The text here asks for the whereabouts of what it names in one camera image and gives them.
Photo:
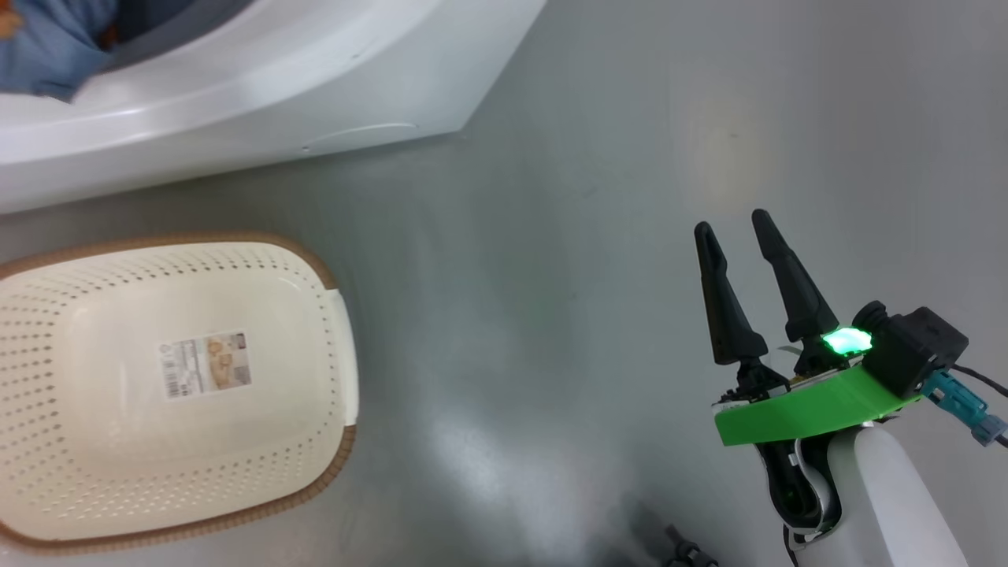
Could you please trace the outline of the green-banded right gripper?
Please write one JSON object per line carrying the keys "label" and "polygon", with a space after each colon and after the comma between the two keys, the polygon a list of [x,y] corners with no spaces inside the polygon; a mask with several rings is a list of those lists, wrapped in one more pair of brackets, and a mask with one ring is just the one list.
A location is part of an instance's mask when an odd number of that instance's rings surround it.
{"label": "green-banded right gripper", "polygon": [[[784,302],[788,342],[800,343],[804,351],[822,356],[846,355],[852,366],[799,381],[790,391],[766,401],[716,403],[713,419],[721,444],[733,447],[811,438],[881,420],[920,401],[921,395],[893,395],[863,369],[861,361],[872,347],[871,335],[856,328],[838,329],[835,313],[767,209],[753,211],[751,220]],[[763,336],[752,329],[728,280],[728,263],[713,227],[705,221],[696,224],[694,238],[715,363],[760,362],[769,349]]]}

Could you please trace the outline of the blue cartoon print garment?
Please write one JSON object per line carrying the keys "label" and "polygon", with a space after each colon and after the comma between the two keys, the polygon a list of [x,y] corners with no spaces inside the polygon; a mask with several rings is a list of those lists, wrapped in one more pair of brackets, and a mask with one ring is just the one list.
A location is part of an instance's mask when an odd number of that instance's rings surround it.
{"label": "blue cartoon print garment", "polygon": [[0,0],[0,94],[71,102],[112,54],[119,0]]}

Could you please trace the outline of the white Hisense washing machine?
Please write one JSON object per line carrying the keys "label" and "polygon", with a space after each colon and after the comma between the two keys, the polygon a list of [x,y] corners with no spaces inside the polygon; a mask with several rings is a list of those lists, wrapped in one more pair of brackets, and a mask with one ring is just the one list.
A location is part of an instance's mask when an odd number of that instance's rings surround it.
{"label": "white Hisense washing machine", "polygon": [[545,1],[257,0],[69,103],[0,94],[0,214],[317,157],[343,129],[458,132]]}

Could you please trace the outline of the grey rubber door gasket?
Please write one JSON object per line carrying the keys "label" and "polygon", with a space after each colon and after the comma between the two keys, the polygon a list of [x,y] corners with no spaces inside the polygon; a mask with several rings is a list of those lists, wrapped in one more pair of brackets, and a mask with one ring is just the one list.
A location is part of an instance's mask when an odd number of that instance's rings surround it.
{"label": "grey rubber door gasket", "polygon": [[220,28],[257,0],[118,0],[104,72],[139,65]]}

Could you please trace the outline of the round white filter cover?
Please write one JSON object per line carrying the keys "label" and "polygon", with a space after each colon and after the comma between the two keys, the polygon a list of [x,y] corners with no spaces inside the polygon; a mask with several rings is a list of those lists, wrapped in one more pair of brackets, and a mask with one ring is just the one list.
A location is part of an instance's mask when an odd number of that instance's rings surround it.
{"label": "round white filter cover", "polygon": [[341,132],[321,136],[319,139],[306,141],[300,150],[303,154],[312,155],[366,150],[369,147],[414,139],[418,132],[418,126],[410,123],[374,124],[343,129]]}

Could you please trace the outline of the basket product label sticker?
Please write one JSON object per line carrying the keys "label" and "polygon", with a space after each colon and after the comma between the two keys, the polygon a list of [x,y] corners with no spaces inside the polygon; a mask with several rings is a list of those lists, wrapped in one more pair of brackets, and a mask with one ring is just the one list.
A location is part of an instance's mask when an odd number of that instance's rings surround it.
{"label": "basket product label sticker", "polygon": [[162,343],[157,357],[169,401],[215,395],[252,384],[245,332],[224,332]]}

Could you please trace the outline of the cream perforated laundry basket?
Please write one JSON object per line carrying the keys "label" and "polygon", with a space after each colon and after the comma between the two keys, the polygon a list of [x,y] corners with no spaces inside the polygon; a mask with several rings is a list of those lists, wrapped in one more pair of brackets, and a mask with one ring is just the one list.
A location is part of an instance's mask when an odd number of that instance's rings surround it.
{"label": "cream perforated laundry basket", "polygon": [[[252,384],[169,401],[158,346],[245,332]],[[331,269],[256,232],[0,263],[0,538],[80,554],[227,530],[316,498],[359,413]]]}

